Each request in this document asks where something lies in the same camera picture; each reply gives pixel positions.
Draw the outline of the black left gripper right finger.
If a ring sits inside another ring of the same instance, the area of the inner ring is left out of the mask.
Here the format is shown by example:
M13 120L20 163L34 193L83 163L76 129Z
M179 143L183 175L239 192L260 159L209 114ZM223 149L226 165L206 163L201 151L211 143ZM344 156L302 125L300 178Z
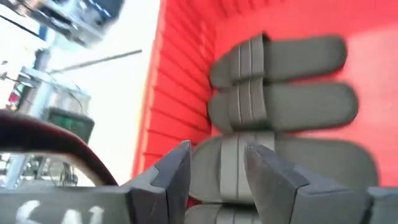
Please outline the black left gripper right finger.
M245 145L244 166L262 223L355 224L371 205L365 190L350 189L254 142Z

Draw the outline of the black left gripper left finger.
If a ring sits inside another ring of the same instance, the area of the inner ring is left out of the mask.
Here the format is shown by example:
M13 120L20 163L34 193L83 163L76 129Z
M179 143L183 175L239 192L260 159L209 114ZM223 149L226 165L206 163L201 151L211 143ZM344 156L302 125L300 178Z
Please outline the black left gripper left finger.
M127 207L132 223L183 224L191 180L192 144L179 143L129 182Z

